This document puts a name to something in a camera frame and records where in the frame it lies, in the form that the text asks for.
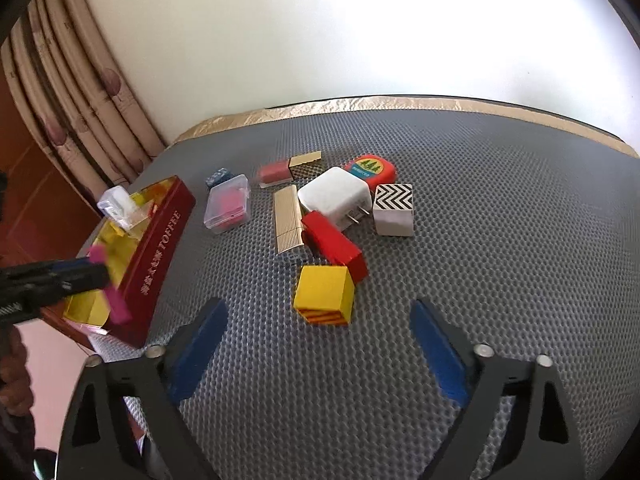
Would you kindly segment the person's hand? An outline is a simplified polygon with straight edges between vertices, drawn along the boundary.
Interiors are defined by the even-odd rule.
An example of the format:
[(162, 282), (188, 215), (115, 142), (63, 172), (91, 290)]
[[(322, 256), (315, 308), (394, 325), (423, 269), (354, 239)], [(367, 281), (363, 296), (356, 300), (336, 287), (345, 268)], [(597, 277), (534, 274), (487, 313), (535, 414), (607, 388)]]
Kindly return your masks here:
[(27, 349), (21, 333), (9, 326), (9, 353), (1, 358), (1, 404), (9, 414), (27, 416), (34, 405), (32, 380), (26, 367)]

